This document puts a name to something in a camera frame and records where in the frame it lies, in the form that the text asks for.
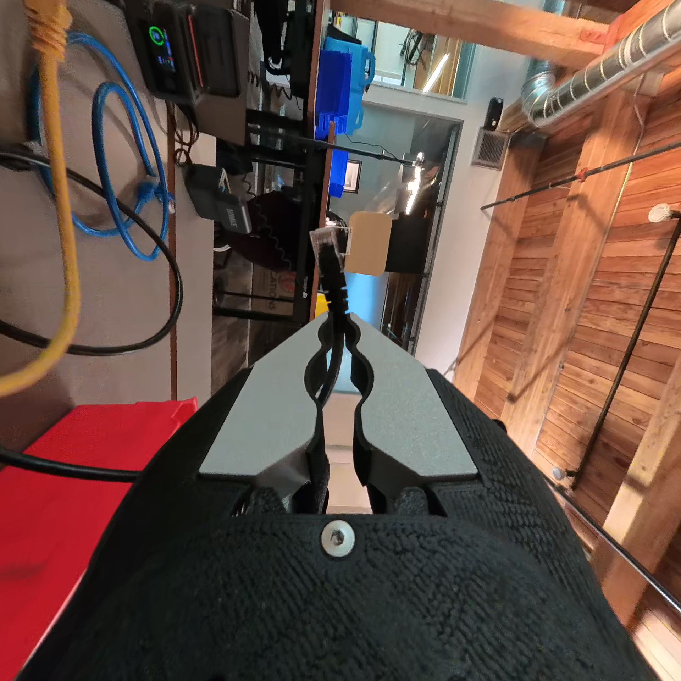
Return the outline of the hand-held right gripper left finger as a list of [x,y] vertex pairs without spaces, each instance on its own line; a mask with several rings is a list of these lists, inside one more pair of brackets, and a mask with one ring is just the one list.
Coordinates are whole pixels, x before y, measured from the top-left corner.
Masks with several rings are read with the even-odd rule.
[[333,344],[327,312],[303,326],[247,371],[198,474],[271,488],[299,513],[320,514],[330,465],[317,393]]

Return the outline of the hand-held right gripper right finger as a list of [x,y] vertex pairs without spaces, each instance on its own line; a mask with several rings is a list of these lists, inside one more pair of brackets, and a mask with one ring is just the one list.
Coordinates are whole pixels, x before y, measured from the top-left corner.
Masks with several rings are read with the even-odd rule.
[[408,488],[476,480],[479,471],[426,368],[354,314],[345,344],[360,395],[353,464],[372,512],[390,513]]

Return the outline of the printed cardboard box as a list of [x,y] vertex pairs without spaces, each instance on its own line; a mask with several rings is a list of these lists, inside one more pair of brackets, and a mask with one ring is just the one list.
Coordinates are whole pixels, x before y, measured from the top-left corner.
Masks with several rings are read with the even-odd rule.
[[294,310],[295,273],[253,265],[251,310],[290,316]]

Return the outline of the plain wooden board stand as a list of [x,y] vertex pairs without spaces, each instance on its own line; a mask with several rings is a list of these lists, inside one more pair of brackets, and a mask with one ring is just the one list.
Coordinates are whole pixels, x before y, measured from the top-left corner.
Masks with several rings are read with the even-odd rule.
[[349,219],[345,271],[380,277],[386,271],[393,220],[388,214],[357,211]]

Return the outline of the black battery charger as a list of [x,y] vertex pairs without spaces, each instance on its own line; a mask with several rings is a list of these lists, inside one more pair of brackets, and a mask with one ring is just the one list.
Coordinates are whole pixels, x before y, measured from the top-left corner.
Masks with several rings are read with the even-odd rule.
[[228,232],[252,232],[247,202],[230,188],[226,171],[219,166],[190,164],[183,172],[184,185],[198,216],[217,222]]

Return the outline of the black metal rod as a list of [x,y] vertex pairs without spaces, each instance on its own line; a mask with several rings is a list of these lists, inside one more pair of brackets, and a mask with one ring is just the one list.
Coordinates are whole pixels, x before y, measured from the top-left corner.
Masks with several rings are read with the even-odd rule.
[[614,402],[614,399],[617,395],[617,392],[621,386],[622,380],[625,376],[625,373],[629,367],[629,363],[631,361],[631,358],[633,356],[634,350],[640,340],[640,336],[643,330],[643,327],[646,324],[646,321],[648,320],[648,316],[650,315],[650,312],[654,306],[654,303],[657,299],[660,286],[662,285],[663,279],[666,276],[668,272],[669,265],[671,263],[671,259],[674,255],[674,251],[676,249],[677,243],[679,242],[680,239],[680,211],[679,210],[672,210],[669,208],[668,205],[666,204],[659,204],[658,206],[654,207],[655,209],[665,209],[664,211],[660,212],[657,211],[655,214],[658,217],[664,217],[667,219],[672,219],[674,218],[676,220],[676,225],[674,227],[673,232],[671,233],[671,237],[669,239],[668,246],[662,256],[662,259],[660,260],[659,268],[657,270],[657,273],[655,274],[655,277],[653,279],[651,288],[648,292],[648,295],[645,299],[645,302],[642,307],[642,311],[636,321],[634,330],[632,332],[631,337],[629,338],[628,344],[626,345],[626,349],[623,353],[622,360],[620,361],[620,365],[618,366],[618,369],[615,374],[615,378],[612,381],[611,387],[609,388],[608,395],[605,399],[605,402],[600,410],[599,416],[597,418],[597,421],[594,425],[594,428],[592,430],[591,436],[589,441],[587,442],[584,454],[582,456],[582,459],[580,461],[580,464],[578,468],[576,469],[575,472],[571,473],[571,489],[576,489],[579,484],[582,481],[583,474],[586,470],[586,467],[588,466],[589,462],[591,461],[591,457],[594,453],[595,447],[598,443],[598,440],[600,439],[601,432],[603,430],[603,427],[605,425],[605,421],[607,420],[607,417],[609,415],[611,406]]
[[493,209],[496,209],[499,206],[504,206],[506,204],[515,203],[516,201],[522,200],[524,198],[529,198],[529,197],[536,195],[536,194],[539,194],[539,193],[549,192],[553,189],[565,187],[565,186],[573,184],[573,183],[584,183],[586,180],[588,180],[591,177],[598,176],[598,175],[610,172],[612,170],[616,170],[616,169],[624,167],[624,166],[630,166],[631,164],[635,164],[639,161],[644,161],[644,160],[651,159],[651,158],[654,158],[654,157],[657,157],[657,156],[660,156],[660,155],[664,155],[666,153],[675,151],[679,148],[680,148],[680,141],[676,141],[676,142],[667,144],[665,146],[658,146],[654,149],[650,149],[650,150],[642,152],[642,153],[629,155],[627,157],[618,159],[616,161],[612,161],[608,164],[604,164],[604,165],[597,166],[597,167],[585,167],[585,168],[581,169],[579,172],[576,172],[576,173],[574,173],[570,176],[566,176],[564,178],[561,178],[559,180],[554,180],[552,182],[546,183],[546,184],[541,185],[539,187],[528,189],[524,192],[520,192],[520,193],[517,193],[515,195],[511,195],[507,198],[496,200],[496,201],[493,201],[492,203],[483,205],[483,206],[480,207],[480,210],[481,211],[493,210]]

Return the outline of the red plastic bin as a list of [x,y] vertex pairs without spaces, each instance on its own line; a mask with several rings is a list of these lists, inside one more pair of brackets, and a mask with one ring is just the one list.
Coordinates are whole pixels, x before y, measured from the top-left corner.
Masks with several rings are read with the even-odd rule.
[[[75,407],[28,448],[60,463],[140,471],[198,410],[196,397]],[[1,679],[13,680],[86,571],[130,485],[1,471]]]

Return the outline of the low blue plastic bin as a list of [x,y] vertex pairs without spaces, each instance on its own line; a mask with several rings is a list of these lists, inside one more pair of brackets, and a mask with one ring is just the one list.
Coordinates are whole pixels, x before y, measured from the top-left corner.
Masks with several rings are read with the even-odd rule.
[[342,198],[345,191],[347,164],[349,153],[343,150],[333,150],[331,155],[329,195]]

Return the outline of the black tripod stand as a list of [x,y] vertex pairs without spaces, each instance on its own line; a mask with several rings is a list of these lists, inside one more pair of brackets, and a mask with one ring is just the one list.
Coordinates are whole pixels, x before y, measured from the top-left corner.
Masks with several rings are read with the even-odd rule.
[[413,169],[411,179],[404,183],[404,191],[409,193],[403,209],[403,212],[406,215],[410,215],[413,212],[417,200],[420,197],[424,179],[424,158],[422,153],[418,153],[414,159],[406,159],[399,158],[393,152],[388,151],[385,147],[379,144],[373,144],[369,142],[353,142],[351,146],[343,146],[337,144],[336,142],[331,142],[330,137],[323,140],[317,140],[315,138],[310,138],[309,136],[285,132],[282,127],[272,127],[260,123],[247,123],[246,128],[247,132],[249,133],[267,132],[278,139],[291,141],[305,147],[319,150],[338,150],[348,152],[349,154],[356,153],[362,157],[377,159],[379,161],[388,161],[400,164],[402,167],[411,168]]

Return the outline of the tall blue bin stack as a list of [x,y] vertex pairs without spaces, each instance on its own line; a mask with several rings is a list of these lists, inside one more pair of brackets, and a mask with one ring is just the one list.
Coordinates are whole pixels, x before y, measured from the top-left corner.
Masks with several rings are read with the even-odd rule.
[[315,138],[327,137],[331,122],[336,135],[352,135],[362,127],[364,91],[375,76],[375,56],[362,44],[327,37],[319,54],[315,98]]

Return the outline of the black charging case with screen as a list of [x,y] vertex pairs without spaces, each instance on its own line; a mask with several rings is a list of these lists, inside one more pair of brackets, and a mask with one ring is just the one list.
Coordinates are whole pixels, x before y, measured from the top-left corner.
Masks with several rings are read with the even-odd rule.
[[152,95],[194,108],[240,95],[235,13],[216,1],[125,1],[124,17]]

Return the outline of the wooden pillar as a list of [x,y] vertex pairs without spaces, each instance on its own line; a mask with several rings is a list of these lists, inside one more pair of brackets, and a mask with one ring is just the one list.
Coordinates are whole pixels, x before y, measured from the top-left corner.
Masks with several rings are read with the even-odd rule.
[[502,1],[331,1],[358,18],[559,61],[600,54],[606,24]]

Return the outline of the wall air vent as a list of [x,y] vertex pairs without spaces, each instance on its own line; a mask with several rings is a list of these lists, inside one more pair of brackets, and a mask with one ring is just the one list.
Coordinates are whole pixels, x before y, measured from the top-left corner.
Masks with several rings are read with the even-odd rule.
[[480,127],[472,151],[471,165],[501,171],[510,140],[510,133]]

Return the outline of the silver air duct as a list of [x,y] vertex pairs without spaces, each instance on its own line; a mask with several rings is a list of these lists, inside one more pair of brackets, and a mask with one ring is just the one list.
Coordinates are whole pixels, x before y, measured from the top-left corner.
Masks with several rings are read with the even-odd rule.
[[522,112],[536,128],[547,127],[650,72],[679,49],[680,2],[672,1],[562,84],[550,69],[534,74],[522,89]]

